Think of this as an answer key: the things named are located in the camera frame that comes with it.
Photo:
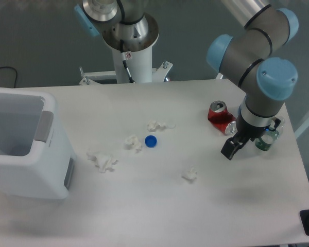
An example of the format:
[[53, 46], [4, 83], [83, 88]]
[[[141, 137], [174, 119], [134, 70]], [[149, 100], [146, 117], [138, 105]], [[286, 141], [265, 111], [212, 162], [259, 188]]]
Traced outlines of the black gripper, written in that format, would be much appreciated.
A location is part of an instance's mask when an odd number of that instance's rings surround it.
[[228, 160], [232, 160], [235, 153], [244, 147], [246, 142], [250, 139], [259, 138], [268, 127], [257, 127], [248, 123], [242, 115], [239, 115], [236, 120], [237, 133], [234, 137], [228, 138], [221, 149], [221, 154]]

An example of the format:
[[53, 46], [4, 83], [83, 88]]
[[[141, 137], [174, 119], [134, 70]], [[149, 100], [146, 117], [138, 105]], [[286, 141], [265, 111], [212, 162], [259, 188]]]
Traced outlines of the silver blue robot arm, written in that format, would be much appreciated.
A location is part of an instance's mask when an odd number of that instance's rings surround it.
[[[206, 60], [246, 94], [236, 120], [237, 133], [221, 150], [232, 159], [248, 141], [264, 135], [294, 90], [296, 68], [272, 53], [296, 35], [299, 22], [292, 11], [275, 9], [268, 1], [224, 1], [224, 5], [245, 33], [239, 38], [217, 37]], [[89, 35], [102, 36], [111, 48], [118, 83], [158, 81], [159, 73], [152, 68], [152, 47], [159, 28], [145, 12], [143, 1], [83, 1], [74, 11]]]

